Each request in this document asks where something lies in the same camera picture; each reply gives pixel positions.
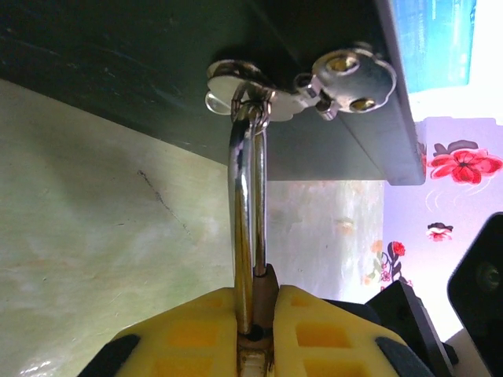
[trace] wall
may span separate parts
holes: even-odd
[[[503,127],[494,119],[425,122],[427,179],[417,187],[386,185],[378,272],[383,286],[396,279],[413,285],[445,340],[461,329],[448,279],[484,222],[503,210]]]
[[[0,375],[74,376],[121,328],[233,282],[226,168],[0,81]],[[283,284],[365,301],[378,181],[271,182]]]

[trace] black rubber pad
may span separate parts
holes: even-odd
[[[105,344],[79,377],[114,377],[139,342],[140,337],[131,334]]]
[[[385,337],[377,338],[376,343],[399,377],[435,377],[408,346]]]

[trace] yellow plastic part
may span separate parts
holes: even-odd
[[[394,332],[309,293],[281,286],[274,314],[275,377],[395,377],[374,339]]]
[[[116,377],[235,377],[232,288],[196,298],[121,331],[140,342]]]

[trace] crack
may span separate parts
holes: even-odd
[[[149,178],[147,177],[147,174],[145,174],[143,172],[143,170],[139,170],[138,171],[138,175],[140,177],[143,178],[143,180],[146,182],[146,184],[151,188],[151,190],[154,192],[154,195],[156,196],[156,200],[162,204],[162,206],[164,208],[166,208],[166,210],[171,214],[171,216],[173,216],[175,218],[176,221],[178,221],[180,223],[180,225],[183,227],[183,229],[185,230],[185,232],[187,233],[187,235],[192,239],[192,233],[189,231],[189,229],[187,228],[187,225],[183,223],[182,220],[180,220],[180,218],[173,212],[173,210],[171,208],[169,208],[167,205],[166,205],[166,202],[164,202],[164,199],[163,197],[160,195],[160,192],[158,192],[154,186],[152,186],[152,183],[150,182]]]

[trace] metal bracket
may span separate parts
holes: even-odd
[[[364,47],[339,49],[314,62],[311,73],[295,78],[296,92],[277,88],[254,64],[221,60],[207,70],[207,108],[230,115],[233,96],[242,89],[242,101],[270,103],[270,120],[290,120],[305,108],[315,107],[325,120],[338,111],[365,113],[387,103],[396,86],[393,67]]]

